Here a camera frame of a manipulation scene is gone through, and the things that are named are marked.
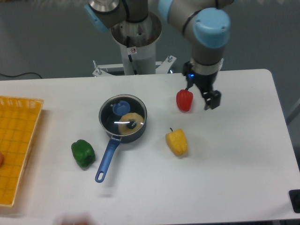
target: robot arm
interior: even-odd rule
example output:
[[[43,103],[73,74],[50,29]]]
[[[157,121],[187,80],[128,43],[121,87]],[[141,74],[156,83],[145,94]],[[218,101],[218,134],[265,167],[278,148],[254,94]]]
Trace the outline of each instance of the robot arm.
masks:
[[[213,83],[222,66],[230,35],[230,19],[219,10],[233,0],[160,0],[161,15],[193,46],[191,60],[184,64],[187,90],[194,84],[205,100],[205,110],[220,105],[221,93]]]
[[[191,60],[184,64],[182,73],[187,90],[194,84],[200,90],[205,110],[218,107],[221,101],[221,93],[212,85],[230,35],[230,19],[220,8],[231,3],[233,0],[159,0],[158,4],[162,16],[193,46]],[[127,59],[122,57],[125,74],[137,74],[136,68],[140,74],[155,72],[155,49],[137,54],[134,60],[132,55],[137,48],[155,43],[161,33],[160,21],[148,12],[148,0],[89,0],[85,10],[98,30],[111,28],[114,39],[127,49]]]

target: donut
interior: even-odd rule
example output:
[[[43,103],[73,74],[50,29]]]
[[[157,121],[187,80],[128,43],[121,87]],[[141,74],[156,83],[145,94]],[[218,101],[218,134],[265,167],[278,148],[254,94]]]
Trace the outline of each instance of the donut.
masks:
[[[121,117],[118,130],[121,135],[129,135],[137,131],[143,125],[144,118],[135,112],[130,112]]]

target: green bell pepper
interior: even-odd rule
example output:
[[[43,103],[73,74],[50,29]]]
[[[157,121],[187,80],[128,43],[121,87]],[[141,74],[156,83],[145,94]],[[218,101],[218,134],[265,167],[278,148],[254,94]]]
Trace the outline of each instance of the green bell pepper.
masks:
[[[85,140],[78,140],[71,145],[72,153],[81,168],[87,168],[94,163],[96,155],[93,147]]]

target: yellow plastic basket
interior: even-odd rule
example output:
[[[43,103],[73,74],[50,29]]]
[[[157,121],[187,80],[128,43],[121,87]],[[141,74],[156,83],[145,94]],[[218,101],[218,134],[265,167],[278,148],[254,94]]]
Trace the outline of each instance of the yellow plastic basket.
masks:
[[[0,96],[0,206],[12,207],[28,160],[42,99]]]

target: saucepan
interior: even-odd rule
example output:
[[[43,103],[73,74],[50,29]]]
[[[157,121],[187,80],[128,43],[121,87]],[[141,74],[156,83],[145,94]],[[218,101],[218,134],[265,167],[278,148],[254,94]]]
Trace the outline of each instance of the saucepan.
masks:
[[[118,145],[133,142],[144,133],[146,120],[146,106],[136,96],[117,95],[104,102],[99,111],[99,121],[110,140],[98,168],[96,182],[104,181]]]

